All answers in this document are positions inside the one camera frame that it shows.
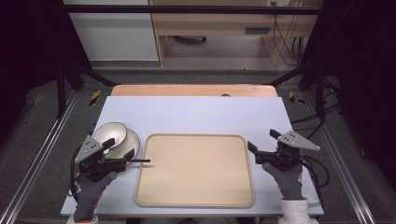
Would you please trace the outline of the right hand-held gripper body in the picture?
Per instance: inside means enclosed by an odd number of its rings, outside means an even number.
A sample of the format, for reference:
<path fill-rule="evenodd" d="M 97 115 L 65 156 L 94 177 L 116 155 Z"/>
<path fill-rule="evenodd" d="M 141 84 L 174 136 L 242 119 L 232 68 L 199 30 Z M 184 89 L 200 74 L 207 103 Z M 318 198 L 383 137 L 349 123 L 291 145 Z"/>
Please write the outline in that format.
<path fill-rule="evenodd" d="M 269 162 L 279 171 L 288 171 L 300 162 L 301 150 L 320 151 L 320 147 L 304 138 L 295 131 L 281 134 L 277 139 L 274 152 L 258 150 L 255 157 L 256 164 Z"/>

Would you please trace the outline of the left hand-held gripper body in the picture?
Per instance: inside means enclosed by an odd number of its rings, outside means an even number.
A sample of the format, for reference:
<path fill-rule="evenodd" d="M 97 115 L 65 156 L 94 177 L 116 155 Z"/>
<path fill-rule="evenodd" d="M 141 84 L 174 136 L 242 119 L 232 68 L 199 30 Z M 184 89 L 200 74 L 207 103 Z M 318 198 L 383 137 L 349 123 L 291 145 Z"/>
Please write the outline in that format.
<path fill-rule="evenodd" d="M 74 176 L 88 177 L 91 181 L 99 181 L 111 172 L 119 173 L 126 170 L 125 159 L 106 159 L 103 143 L 88 136 L 74 158 Z"/>

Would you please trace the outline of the person's right hand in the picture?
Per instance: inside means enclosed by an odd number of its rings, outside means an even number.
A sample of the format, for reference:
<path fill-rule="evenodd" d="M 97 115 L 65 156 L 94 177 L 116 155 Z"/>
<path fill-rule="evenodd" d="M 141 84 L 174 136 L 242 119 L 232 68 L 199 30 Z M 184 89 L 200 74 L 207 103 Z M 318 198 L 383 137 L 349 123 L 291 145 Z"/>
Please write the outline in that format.
<path fill-rule="evenodd" d="M 279 171 L 272 164 L 266 162 L 262 165 L 262 169 L 274 178 L 284 200 L 299 201 L 304 199 L 301 164 L 293 166 L 288 171 Z"/>

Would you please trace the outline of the person's left hand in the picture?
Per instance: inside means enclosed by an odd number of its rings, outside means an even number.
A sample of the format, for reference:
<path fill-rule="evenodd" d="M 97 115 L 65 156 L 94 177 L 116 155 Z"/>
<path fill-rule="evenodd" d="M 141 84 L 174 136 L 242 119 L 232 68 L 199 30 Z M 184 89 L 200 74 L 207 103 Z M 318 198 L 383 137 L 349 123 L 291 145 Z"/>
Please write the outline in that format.
<path fill-rule="evenodd" d="M 103 195 L 103 191 L 117 176 L 116 173 L 111 172 L 96 182 L 83 175 L 78 178 L 80 193 L 76 211 L 73 215 L 75 220 L 90 219 L 94 216 L 94 210 Z"/>

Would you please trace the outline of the white plate with dark rim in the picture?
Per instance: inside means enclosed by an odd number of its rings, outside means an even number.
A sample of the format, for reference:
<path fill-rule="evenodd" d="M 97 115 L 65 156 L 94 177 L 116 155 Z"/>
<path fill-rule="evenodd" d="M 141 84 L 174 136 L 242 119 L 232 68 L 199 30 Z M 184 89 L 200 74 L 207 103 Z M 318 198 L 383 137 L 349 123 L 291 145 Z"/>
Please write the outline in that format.
<path fill-rule="evenodd" d="M 106 158 L 122 159 L 126 154 L 133 151 L 134 154 L 132 158 L 134 159 L 135 156 L 138 154 L 139 148 L 140 148 L 140 141 L 137 134 L 134 131 L 128 129 L 124 141 L 117 147 L 111 148 L 106 154 Z"/>

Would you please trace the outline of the white bowl with dark rim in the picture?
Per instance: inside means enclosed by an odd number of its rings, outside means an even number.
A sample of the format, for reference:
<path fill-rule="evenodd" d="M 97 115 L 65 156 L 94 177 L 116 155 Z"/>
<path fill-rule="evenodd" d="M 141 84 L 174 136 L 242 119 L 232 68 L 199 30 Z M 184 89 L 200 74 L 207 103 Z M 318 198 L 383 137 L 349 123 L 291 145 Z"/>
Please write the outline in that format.
<path fill-rule="evenodd" d="M 100 126 L 92 136 L 99 143 L 104 143 L 110 138 L 115 140 L 111 148 L 118 147 L 126 140 L 127 128 L 119 122 L 108 122 Z"/>

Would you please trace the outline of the yellow black tape piece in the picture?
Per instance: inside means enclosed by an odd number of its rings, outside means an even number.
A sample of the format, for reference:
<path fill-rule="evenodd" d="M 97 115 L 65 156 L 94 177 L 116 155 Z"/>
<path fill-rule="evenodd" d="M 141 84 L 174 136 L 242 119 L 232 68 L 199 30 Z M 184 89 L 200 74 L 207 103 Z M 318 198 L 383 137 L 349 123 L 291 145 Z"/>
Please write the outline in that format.
<path fill-rule="evenodd" d="M 289 91 L 289 99 L 290 102 L 294 102 L 299 105 L 305 105 L 305 100 L 297 99 L 293 93 L 293 91 Z"/>
<path fill-rule="evenodd" d="M 97 102 L 97 100 L 98 100 L 100 94 L 101 94 L 101 91 L 100 91 L 100 90 L 95 91 L 95 92 L 93 93 L 93 95 L 92 95 L 92 98 L 91 98 L 91 100 L 90 100 L 90 102 L 89 102 L 89 105 L 95 105 L 95 103 Z"/>

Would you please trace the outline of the black metal stand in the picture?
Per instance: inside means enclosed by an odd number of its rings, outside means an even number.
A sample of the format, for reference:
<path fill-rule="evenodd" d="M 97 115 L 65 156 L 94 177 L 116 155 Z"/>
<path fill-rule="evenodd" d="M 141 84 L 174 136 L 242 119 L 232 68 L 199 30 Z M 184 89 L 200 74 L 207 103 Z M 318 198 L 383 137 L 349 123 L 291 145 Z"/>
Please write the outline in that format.
<path fill-rule="evenodd" d="M 68 82 L 73 90 L 81 90 L 84 87 L 84 81 L 80 77 L 81 74 L 88 75 L 89 77 L 99 81 L 100 83 L 108 87 L 117 86 L 116 82 L 100 76 L 87 66 L 83 66 L 73 61 L 66 61 L 60 63 L 56 68 L 58 119 L 65 113 L 66 110 L 65 82 Z"/>
<path fill-rule="evenodd" d="M 321 121 L 325 120 L 325 108 L 324 108 L 324 86 L 325 86 L 325 70 L 324 67 L 318 63 L 307 62 L 297 68 L 291 70 L 286 75 L 279 77 L 271 82 L 270 86 L 276 87 L 281 83 L 296 77 L 297 75 L 302 75 L 302 78 L 298 84 L 298 87 L 304 91 L 308 90 L 313 84 L 316 85 L 315 94 L 315 111 Z"/>

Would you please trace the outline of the beige rectangular tray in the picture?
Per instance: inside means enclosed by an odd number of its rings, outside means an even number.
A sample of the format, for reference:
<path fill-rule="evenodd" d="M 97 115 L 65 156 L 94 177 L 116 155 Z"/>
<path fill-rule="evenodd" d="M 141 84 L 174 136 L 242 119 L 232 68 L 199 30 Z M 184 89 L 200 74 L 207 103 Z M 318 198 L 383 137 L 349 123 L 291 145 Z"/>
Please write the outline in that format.
<path fill-rule="evenodd" d="M 143 206 L 249 207 L 254 202 L 247 143 L 239 135 L 153 134 L 135 199 Z"/>

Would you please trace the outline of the light wooden table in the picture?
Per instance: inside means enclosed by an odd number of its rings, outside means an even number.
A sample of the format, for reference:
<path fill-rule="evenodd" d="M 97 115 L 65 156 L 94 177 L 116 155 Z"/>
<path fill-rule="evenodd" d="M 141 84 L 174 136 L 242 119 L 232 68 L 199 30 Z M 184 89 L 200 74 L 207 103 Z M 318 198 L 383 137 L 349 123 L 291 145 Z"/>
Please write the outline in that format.
<path fill-rule="evenodd" d="M 111 96 L 258 96 L 277 97 L 276 89 L 269 85 L 248 84 L 141 84 L 117 85 Z"/>

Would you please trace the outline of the white cabinet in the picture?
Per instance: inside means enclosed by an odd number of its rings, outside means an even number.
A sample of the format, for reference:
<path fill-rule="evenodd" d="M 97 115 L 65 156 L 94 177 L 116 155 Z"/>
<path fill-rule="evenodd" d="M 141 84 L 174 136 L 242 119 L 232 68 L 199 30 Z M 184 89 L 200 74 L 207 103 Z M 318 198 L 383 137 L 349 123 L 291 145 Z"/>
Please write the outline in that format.
<path fill-rule="evenodd" d="M 70 13 L 91 62 L 158 61 L 149 13 Z"/>

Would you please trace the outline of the wooden desk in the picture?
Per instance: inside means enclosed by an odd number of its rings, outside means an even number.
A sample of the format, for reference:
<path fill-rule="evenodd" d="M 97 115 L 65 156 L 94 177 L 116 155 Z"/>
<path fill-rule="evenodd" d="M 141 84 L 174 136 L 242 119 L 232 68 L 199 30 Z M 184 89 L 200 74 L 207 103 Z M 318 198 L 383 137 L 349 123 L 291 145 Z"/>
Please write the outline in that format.
<path fill-rule="evenodd" d="M 324 0 L 148 0 L 152 6 L 321 7 Z M 160 61 L 169 36 L 254 35 L 263 40 L 273 65 L 291 50 L 294 37 L 308 38 L 315 15 L 162 14 L 151 15 Z"/>

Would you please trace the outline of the black horizontal bar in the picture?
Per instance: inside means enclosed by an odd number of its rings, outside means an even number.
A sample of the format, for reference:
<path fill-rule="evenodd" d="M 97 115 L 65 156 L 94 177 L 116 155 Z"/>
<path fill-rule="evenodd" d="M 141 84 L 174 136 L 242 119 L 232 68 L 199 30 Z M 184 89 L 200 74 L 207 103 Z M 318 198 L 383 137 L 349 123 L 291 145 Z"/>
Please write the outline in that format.
<path fill-rule="evenodd" d="M 176 14 L 262 14 L 319 15 L 320 7 L 226 7 L 226 6 L 116 6 L 64 5 L 70 13 L 176 13 Z"/>

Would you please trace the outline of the aluminium floor rail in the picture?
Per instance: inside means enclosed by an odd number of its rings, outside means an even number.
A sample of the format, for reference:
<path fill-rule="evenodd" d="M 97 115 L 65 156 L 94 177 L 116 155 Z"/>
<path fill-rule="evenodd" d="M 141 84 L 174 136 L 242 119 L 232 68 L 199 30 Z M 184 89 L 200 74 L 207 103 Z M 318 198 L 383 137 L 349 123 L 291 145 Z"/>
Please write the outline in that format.
<path fill-rule="evenodd" d="M 335 179 L 337 179 L 343 186 L 342 192 L 348 199 L 348 204 L 353 209 L 360 224 L 376 224 L 375 218 L 370 210 L 367 202 L 365 201 L 361 190 L 359 189 L 355 178 L 353 177 L 347 163 L 342 158 L 337 145 L 331 137 L 330 131 L 326 126 L 327 116 L 339 108 L 339 104 L 325 105 L 323 109 L 324 119 L 319 117 L 319 112 L 314 105 L 314 97 L 311 93 L 304 93 L 304 98 L 311 112 L 315 114 L 315 121 L 318 129 L 312 133 L 315 134 L 322 141 L 321 148 L 328 155 L 329 160 L 332 162 L 332 168 L 336 172 Z"/>
<path fill-rule="evenodd" d="M 71 91 L 66 101 L 66 107 L 64 112 L 59 118 L 54 121 L 48 135 L 46 136 L 45 141 L 37 152 L 35 159 L 31 163 L 29 170 L 27 171 L 22 182 L 20 183 L 12 200 L 0 216 L 0 224 L 13 224 L 14 221 L 17 219 L 17 216 L 21 211 L 21 208 L 24 205 L 28 195 L 30 194 L 31 189 L 35 184 L 37 177 L 39 176 L 49 154 L 51 153 L 53 146 L 55 145 L 64 127 L 64 124 L 66 123 L 76 103 L 78 96 L 79 91 Z"/>

